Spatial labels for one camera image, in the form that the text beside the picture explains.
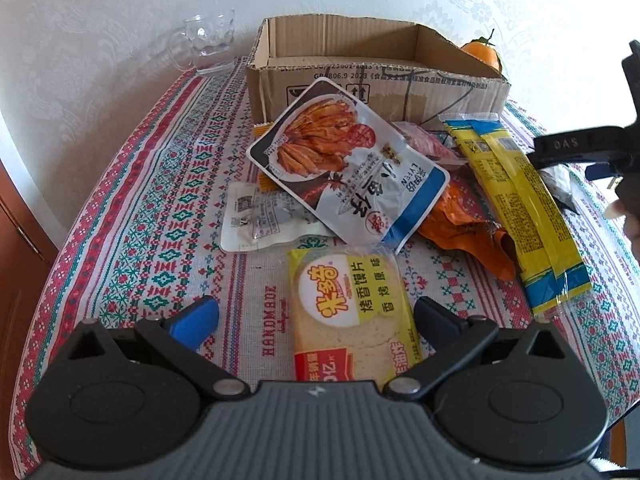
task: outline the yellow and blue wrapper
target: yellow and blue wrapper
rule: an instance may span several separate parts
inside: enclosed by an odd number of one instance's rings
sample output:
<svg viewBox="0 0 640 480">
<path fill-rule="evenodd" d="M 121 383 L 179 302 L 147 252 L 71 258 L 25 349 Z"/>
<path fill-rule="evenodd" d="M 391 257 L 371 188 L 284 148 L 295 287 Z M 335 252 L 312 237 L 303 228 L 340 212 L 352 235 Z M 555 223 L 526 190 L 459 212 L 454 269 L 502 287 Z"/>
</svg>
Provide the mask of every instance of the yellow and blue wrapper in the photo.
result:
<svg viewBox="0 0 640 480">
<path fill-rule="evenodd" d="M 496 114 L 441 115 L 514 241 L 535 316 L 591 289 L 574 239 L 538 172 Z"/>
</svg>

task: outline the tablecloth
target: tablecloth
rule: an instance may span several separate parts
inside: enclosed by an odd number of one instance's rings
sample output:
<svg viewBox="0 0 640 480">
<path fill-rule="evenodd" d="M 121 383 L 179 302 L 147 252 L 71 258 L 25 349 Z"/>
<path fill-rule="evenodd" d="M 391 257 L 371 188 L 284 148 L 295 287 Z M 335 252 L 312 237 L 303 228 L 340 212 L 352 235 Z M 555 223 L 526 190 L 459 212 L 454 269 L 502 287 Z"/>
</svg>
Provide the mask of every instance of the tablecloth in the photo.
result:
<svg viewBox="0 0 640 480">
<path fill-rule="evenodd" d="M 513 102 L 502 119 L 521 146 L 544 133 Z M 84 317 L 130 326 L 149 314 L 171 316 L 210 294 L 220 302 L 220 324 L 201 354 L 252 386 L 293 378 L 286 253 L 337 241 L 306 237 L 255 253 L 220 250 L 226 186 L 257 177 L 244 156 L 251 140 L 240 60 L 227 78 L 183 75 L 117 153 L 60 251 L 25 342 L 9 428 L 19 477 L 38 462 L 24 424 L 27 400 Z M 603 219 L 604 198 L 577 166 L 572 176 L 580 215 L 565 218 L 593 291 L 573 300 L 556 323 L 613 421 L 640 396 L 640 269 L 622 224 Z M 520 283 L 494 278 L 466 253 L 441 251 L 414 235 L 398 261 L 412 302 L 428 295 L 459 316 L 485 314 L 501 326 L 531 320 Z"/>
</svg>

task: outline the clear glass cup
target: clear glass cup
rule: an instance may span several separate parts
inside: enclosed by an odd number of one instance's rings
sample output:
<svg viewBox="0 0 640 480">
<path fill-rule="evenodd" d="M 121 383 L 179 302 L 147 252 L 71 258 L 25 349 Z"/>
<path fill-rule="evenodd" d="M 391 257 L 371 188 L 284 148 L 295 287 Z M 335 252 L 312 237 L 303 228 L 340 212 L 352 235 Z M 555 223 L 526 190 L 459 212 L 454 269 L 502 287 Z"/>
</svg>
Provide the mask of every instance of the clear glass cup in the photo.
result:
<svg viewBox="0 0 640 480">
<path fill-rule="evenodd" d="M 184 20 L 167 43 L 175 67 L 183 72 L 195 68 L 202 76 L 230 72 L 234 67 L 235 14 L 230 9 Z"/>
</svg>

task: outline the floral wallpaper pattern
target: floral wallpaper pattern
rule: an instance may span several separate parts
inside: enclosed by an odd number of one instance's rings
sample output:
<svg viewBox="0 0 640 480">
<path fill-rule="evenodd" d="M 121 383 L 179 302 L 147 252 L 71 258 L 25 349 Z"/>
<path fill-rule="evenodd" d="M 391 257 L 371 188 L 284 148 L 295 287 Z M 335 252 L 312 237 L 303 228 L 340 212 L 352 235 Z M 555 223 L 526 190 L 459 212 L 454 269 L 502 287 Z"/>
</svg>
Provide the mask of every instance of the floral wallpaper pattern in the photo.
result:
<svg viewBox="0 0 640 480">
<path fill-rule="evenodd" d="M 456 44 L 495 29 L 511 96 L 562 130 L 635 118 L 620 60 L 636 0 L 0 0 L 0 110 L 40 192 L 70 227 L 108 161 L 178 73 L 180 21 L 236 10 L 246 53 L 261 19 L 334 12 L 425 23 Z"/>
</svg>

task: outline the cardboard box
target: cardboard box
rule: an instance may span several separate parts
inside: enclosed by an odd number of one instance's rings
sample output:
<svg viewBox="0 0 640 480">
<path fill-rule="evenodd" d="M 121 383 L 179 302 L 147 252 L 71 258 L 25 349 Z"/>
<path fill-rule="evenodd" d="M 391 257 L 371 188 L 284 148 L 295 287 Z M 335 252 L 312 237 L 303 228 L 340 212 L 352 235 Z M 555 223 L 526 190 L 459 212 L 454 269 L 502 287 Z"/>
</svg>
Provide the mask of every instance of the cardboard box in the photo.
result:
<svg viewBox="0 0 640 480">
<path fill-rule="evenodd" d="M 501 113 L 509 83 L 490 66 L 411 22 L 330 14 L 262 22 L 247 63 L 255 124 L 275 120 L 326 76 L 388 121 L 443 129 L 439 113 Z"/>
</svg>

